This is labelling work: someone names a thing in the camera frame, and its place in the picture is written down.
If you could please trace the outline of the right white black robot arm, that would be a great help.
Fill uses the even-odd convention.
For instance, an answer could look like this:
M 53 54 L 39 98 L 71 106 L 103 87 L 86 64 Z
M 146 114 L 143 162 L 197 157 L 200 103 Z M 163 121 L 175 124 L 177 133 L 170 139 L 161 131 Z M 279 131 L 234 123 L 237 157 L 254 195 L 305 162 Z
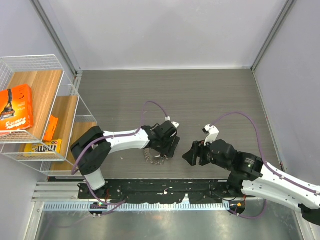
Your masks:
M 261 157 L 238 151 L 222 139 L 194 141 L 182 157 L 191 166 L 213 164 L 229 171 L 226 191 L 232 197 L 263 198 L 300 213 L 314 225 L 320 224 L 320 187 L 264 163 Z

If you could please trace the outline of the yellow candy bag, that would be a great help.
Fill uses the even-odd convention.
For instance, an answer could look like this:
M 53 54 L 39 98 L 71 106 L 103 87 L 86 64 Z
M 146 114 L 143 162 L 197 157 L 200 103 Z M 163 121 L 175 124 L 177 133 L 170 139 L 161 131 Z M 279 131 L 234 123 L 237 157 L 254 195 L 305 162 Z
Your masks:
M 51 141 L 44 141 L 43 143 L 27 143 L 23 150 L 24 157 L 35 157 L 39 155 L 44 157 L 47 154 L 54 152 L 60 153 L 62 145 L 61 139 L 53 139 Z

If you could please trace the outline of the orange product box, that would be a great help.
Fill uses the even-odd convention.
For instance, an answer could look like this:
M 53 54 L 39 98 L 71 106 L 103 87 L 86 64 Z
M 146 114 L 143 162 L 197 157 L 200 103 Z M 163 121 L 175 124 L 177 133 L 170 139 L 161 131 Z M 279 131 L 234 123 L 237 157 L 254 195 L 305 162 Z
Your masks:
M 0 92 L 0 130 L 26 130 L 34 126 L 32 89 L 21 84 Z

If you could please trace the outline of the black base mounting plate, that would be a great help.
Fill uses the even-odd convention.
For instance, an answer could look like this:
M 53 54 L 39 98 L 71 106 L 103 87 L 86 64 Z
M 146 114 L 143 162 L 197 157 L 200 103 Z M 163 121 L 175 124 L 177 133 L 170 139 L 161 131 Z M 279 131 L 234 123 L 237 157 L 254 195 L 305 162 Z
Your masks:
M 218 179 L 107 179 L 94 194 L 113 204 L 161 205 L 180 204 L 185 197 L 191 204 L 213 204 L 244 196 L 230 191 L 226 180 Z

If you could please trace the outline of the metal disc with key rings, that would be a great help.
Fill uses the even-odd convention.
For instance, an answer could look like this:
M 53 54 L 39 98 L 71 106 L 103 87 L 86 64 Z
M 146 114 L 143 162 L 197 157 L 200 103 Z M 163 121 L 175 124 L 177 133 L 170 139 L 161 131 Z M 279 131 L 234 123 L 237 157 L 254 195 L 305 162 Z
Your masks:
M 152 165 L 163 165 L 165 163 L 166 158 L 151 148 L 144 149 L 143 154 L 145 160 Z

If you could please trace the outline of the small orange packet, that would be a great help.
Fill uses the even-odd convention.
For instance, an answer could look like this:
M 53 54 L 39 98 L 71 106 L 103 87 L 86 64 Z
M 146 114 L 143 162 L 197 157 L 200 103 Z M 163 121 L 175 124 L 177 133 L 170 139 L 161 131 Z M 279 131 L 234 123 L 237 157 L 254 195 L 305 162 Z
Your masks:
M 57 125 L 58 125 L 58 118 L 54 117 L 53 115 L 50 116 L 44 136 L 43 136 L 43 140 L 44 141 L 51 141 L 53 139 L 53 136 L 55 134 Z

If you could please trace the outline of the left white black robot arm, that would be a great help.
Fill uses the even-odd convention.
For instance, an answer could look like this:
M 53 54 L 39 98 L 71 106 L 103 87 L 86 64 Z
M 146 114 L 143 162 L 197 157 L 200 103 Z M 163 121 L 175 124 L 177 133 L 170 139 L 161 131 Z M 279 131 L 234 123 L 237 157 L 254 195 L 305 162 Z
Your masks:
M 93 126 L 70 147 L 75 159 L 71 174 L 79 171 L 89 184 L 89 193 L 101 199 L 107 193 L 101 166 L 108 155 L 131 149 L 152 149 L 161 157 L 172 158 L 180 141 L 179 126 L 171 120 L 121 132 L 103 131 Z

